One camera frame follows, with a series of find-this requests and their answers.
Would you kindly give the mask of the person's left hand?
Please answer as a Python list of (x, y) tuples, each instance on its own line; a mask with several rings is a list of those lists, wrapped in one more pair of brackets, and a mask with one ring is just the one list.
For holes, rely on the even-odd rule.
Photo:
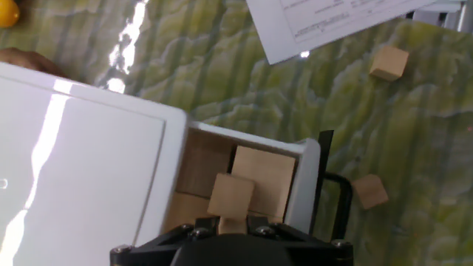
[(51, 60), (33, 51), (14, 47), (1, 50), (1, 62), (65, 78), (64, 72)]

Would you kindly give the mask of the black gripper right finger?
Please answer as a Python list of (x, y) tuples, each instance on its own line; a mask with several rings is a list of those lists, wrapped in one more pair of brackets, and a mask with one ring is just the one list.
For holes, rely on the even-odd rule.
[(247, 232), (251, 235), (269, 235), (270, 226), (265, 216), (247, 216)]

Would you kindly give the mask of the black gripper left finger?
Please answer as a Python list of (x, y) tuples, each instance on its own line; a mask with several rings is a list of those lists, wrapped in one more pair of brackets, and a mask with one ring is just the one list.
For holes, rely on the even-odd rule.
[(197, 235), (217, 235), (219, 217), (199, 218), (195, 222)]

